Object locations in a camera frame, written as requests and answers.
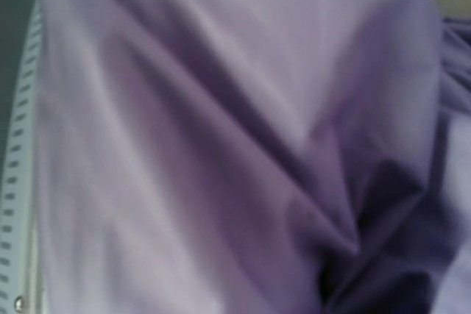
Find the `lavender folding umbrella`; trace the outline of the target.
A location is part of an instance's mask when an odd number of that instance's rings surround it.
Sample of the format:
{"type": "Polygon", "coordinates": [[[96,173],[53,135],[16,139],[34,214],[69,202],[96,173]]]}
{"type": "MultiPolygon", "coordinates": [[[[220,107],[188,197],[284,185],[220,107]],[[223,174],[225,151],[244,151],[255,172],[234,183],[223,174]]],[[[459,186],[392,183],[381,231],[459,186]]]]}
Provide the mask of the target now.
{"type": "Polygon", "coordinates": [[[433,0],[41,0],[52,313],[429,313],[469,233],[433,0]]]}

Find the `front aluminium rail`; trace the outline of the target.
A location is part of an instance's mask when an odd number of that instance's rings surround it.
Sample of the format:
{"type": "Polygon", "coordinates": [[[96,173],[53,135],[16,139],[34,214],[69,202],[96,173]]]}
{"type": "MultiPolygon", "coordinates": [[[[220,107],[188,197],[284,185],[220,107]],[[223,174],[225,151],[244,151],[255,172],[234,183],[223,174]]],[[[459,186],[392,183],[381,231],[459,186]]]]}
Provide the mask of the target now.
{"type": "Polygon", "coordinates": [[[47,313],[33,192],[35,83],[42,9],[29,19],[13,96],[1,178],[1,313],[47,313]]]}

